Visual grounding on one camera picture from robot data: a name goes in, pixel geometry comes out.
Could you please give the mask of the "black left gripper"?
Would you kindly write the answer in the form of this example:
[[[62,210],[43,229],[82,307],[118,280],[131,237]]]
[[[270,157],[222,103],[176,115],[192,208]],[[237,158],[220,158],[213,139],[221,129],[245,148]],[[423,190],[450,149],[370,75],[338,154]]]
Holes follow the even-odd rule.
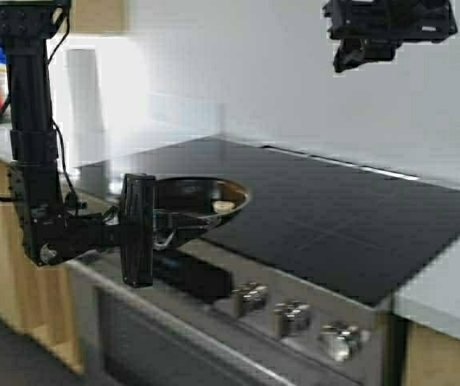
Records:
[[[121,226],[143,240],[121,246],[123,282],[132,288],[153,285],[154,185],[146,174],[125,174],[119,203],[120,224],[110,224],[118,208],[104,213],[71,214],[60,207],[51,211],[47,204],[23,204],[23,251],[37,266],[60,265],[97,249],[121,244]]]

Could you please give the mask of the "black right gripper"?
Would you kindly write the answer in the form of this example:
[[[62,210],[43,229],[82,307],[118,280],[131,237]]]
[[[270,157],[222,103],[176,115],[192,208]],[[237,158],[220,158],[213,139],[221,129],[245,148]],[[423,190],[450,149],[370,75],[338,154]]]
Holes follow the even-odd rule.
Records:
[[[458,33],[451,1],[391,1],[390,11],[396,37],[407,42],[441,43]],[[335,72],[394,60],[397,42],[362,39],[391,29],[387,1],[326,1],[322,14],[329,20],[328,37],[341,39]]]

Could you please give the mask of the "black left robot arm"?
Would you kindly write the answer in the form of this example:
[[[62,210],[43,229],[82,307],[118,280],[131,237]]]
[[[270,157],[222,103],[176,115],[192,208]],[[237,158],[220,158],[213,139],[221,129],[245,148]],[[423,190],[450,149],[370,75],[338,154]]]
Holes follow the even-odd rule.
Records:
[[[14,206],[24,252],[35,265],[60,265],[117,247],[123,282],[147,287],[153,283],[154,176],[125,175],[116,224],[106,214],[83,213],[75,192],[62,194],[47,41],[68,20],[71,7],[69,1],[0,1],[8,79],[3,109],[12,124],[6,201]]]

